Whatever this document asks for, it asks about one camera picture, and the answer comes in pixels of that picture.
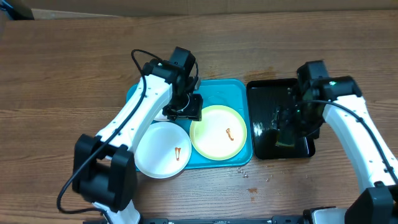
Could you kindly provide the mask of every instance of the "blue tray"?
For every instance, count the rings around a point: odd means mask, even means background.
[[[137,85],[134,85],[127,92],[126,101],[130,99],[135,92]],[[236,79],[223,80],[202,80],[199,90],[195,93],[203,97],[203,108],[211,105],[225,105],[236,110],[246,123],[248,137],[242,150],[234,157],[223,160],[213,161],[199,154],[192,146],[191,158],[185,169],[199,169],[210,167],[243,166],[247,164],[253,156],[253,145],[251,139],[251,128],[248,110],[248,101],[246,98],[246,88],[244,84]],[[189,120],[176,120],[173,123],[183,128],[189,135],[191,122]]]

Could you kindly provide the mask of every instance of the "white plate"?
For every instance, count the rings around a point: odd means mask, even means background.
[[[176,147],[181,148],[179,156]],[[184,129],[173,123],[159,122],[149,126],[134,158],[136,166],[143,174],[162,179],[184,169],[191,152],[191,140]]]
[[[227,106],[214,105],[201,111],[201,121],[192,121],[189,135],[193,147],[201,155],[220,161],[232,158],[242,150],[247,130],[238,112]]]

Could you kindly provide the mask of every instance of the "small orange object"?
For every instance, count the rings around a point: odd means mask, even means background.
[[[180,160],[180,151],[181,151],[181,148],[176,147],[174,150],[175,150],[175,159],[176,159],[177,161],[179,161],[179,160]]]
[[[234,141],[234,138],[231,135],[231,130],[229,128],[226,129],[226,133],[228,134],[228,137],[231,141]]]

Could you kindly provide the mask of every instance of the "black plastic container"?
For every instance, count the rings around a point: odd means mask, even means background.
[[[265,133],[273,119],[276,106],[286,105],[291,100],[287,89],[294,86],[297,79],[251,81],[246,87],[250,127],[254,155],[258,159],[305,158],[315,154],[313,139],[296,139],[294,145],[267,146]]]

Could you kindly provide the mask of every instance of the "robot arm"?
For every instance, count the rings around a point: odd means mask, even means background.
[[[396,174],[398,162],[373,124],[366,109],[365,99],[356,95],[339,96],[334,103],[345,106],[364,119],[377,138],[386,159],[394,168]],[[323,118],[334,130],[343,145],[343,149],[354,167],[361,193],[367,188],[374,187],[374,183],[378,181],[383,182],[384,185],[396,184],[390,173],[386,172],[386,165],[369,133],[361,123],[357,122],[356,118],[332,105],[325,106]]]
[[[373,124],[361,90],[351,77],[330,78],[322,61],[307,62],[297,76],[290,92],[293,105],[275,112],[279,134],[310,138],[328,123],[354,167],[361,191],[349,209],[315,209],[312,223],[390,223],[397,216],[398,163]]]
[[[72,189],[96,208],[105,211],[110,223],[139,222],[140,214],[132,202],[137,186],[134,153],[158,112],[162,111],[171,120],[201,120],[203,99],[199,94],[193,94],[198,77],[189,77],[194,64],[195,57],[179,47],[169,61],[152,59],[144,65],[144,76],[137,91],[112,122],[95,137],[83,134],[76,142],[74,173],[90,157],[96,157],[73,179]],[[144,88],[145,97],[131,116]],[[97,162],[97,159],[105,157],[111,158],[110,166]]]

